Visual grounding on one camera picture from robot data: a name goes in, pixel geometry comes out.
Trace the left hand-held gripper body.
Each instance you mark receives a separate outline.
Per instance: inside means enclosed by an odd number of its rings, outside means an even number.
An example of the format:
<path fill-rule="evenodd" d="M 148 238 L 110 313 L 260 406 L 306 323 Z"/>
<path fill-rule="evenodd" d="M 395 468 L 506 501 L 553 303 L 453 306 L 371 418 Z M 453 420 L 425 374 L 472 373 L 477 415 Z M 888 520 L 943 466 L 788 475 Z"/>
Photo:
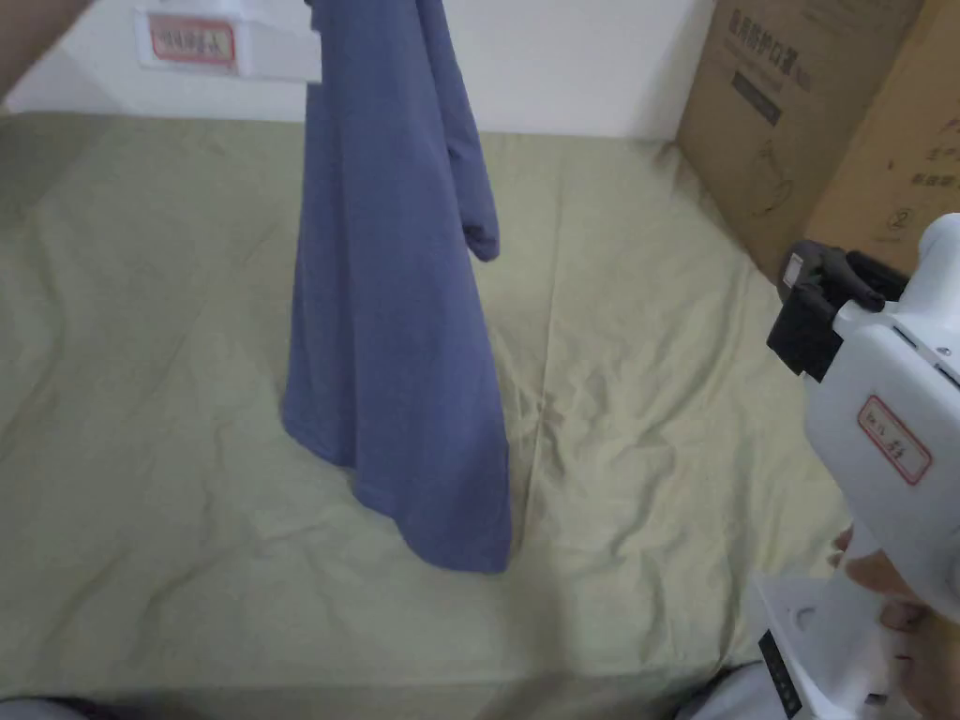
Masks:
<path fill-rule="evenodd" d="M 144 1 L 133 9 L 143 68 L 245 80 L 319 83 L 318 33 L 268 17 L 264 1 Z"/>

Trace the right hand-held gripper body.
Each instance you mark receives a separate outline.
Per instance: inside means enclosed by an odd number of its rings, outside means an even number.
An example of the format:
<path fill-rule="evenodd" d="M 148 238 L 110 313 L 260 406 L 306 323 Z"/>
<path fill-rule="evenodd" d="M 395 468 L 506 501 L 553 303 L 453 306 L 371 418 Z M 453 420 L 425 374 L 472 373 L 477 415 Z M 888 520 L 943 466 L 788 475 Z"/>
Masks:
<path fill-rule="evenodd" d="M 855 298 L 845 263 L 798 284 L 768 335 L 803 382 L 807 440 L 839 487 L 849 559 L 881 551 L 933 610 L 959 613 L 959 216 L 935 219 L 896 303 Z M 893 707 L 882 599 L 843 571 L 763 577 L 752 591 L 776 719 L 864 719 Z"/>

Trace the person's right hand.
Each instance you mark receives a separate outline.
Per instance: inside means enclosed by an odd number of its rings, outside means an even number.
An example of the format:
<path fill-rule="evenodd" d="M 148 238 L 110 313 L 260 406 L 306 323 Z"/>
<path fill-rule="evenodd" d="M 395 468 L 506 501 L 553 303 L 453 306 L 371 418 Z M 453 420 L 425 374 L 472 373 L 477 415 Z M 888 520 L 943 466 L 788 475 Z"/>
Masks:
<path fill-rule="evenodd" d="M 942 686 L 943 636 L 933 611 L 908 587 L 885 553 L 847 558 L 853 529 L 846 528 L 832 542 L 829 564 L 871 593 L 884 598 L 879 623 L 896 636 L 898 651 L 889 663 L 889 674 L 909 707 L 923 719 L 948 719 L 952 715 L 950 692 Z"/>

